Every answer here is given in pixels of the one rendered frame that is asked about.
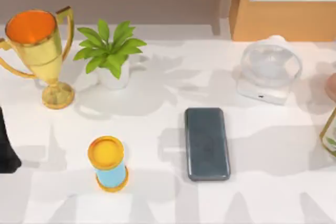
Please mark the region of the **dark grey phone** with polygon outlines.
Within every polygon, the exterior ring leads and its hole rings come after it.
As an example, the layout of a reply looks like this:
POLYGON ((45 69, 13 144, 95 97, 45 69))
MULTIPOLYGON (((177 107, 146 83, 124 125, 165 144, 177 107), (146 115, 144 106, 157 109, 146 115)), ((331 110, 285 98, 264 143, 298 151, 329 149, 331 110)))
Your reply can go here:
POLYGON ((184 112, 187 174, 190 180, 225 181, 231 168, 220 108, 188 108, 184 112))

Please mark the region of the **green plant in white pot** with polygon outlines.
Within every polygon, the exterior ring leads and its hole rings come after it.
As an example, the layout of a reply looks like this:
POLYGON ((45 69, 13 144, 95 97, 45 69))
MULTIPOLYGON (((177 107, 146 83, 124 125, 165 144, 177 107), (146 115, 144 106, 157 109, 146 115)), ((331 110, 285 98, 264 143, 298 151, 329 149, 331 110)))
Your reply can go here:
POLYGON ((86 74, 96 73, 98 81, 110 90, 119 90, 127 86, 130 78, 131 55, 141 54, 141 47, 147 45, 142 39, 134 37, 135 27, 129 20, 119 23, 113 32, 107 22, 99 19, 97 30, 79 27, 85 36, 75 54, 74 61, 85 60, 86 74))

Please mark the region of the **blue and yellow can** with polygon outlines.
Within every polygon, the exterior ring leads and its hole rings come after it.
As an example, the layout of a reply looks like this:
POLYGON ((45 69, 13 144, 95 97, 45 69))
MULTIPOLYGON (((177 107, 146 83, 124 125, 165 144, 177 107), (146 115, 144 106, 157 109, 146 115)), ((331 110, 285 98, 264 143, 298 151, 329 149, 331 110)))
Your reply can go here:
POLYGON ((124 163, 124 146, 119 139, 101 136, 89 145, 87 155, 100 188, 114 193, 126 186, 129 171, 124 163))

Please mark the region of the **white desk fan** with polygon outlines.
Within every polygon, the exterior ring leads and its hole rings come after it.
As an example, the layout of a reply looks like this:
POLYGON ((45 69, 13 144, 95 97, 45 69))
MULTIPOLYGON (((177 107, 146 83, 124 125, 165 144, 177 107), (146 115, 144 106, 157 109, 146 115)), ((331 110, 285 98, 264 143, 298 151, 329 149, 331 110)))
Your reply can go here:
POLYGON ((291 44, 272 35, 248 45, 240 61, 237 92, 267 103, 286 103, 292 85, 302 74, 302 61, 291 44))

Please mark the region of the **gold trophy cup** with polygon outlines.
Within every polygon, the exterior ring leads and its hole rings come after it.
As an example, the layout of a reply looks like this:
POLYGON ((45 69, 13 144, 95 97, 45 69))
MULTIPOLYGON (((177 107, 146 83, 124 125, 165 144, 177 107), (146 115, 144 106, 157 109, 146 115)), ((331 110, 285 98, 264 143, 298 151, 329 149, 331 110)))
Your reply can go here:
POLYGON ((73 88, 59 81, 62 64, 73 42, 74 29, 73 10, 69 6, 55 14, 30 9, 15 14, 6 23, 7 38, 0 38, 0 48, 14 50, 30 73, 11 67, 1 57, 0 65, 22 78, 46 82, 41 100, 50 109, 63 109, 75 97, 73 88))

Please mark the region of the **wooden cupboard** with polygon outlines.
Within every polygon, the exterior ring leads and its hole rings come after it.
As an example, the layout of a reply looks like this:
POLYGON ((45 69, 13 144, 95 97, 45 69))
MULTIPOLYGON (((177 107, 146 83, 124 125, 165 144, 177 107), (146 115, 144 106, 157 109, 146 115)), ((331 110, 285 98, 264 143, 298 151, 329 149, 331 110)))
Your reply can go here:
POLYGON ((260 3, 232 0, 231 39, 256 41, 281 35, 288 41, 336 40, 336 3, 260 3))

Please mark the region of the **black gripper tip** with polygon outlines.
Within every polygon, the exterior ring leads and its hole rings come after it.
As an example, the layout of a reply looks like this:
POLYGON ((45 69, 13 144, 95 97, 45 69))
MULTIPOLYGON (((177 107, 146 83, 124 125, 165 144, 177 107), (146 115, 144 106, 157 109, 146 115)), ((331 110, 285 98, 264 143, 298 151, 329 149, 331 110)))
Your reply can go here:
POLYGON ((0 107, 0 174, 12 174, 22 165, 9 141, 3 110, 0 107))

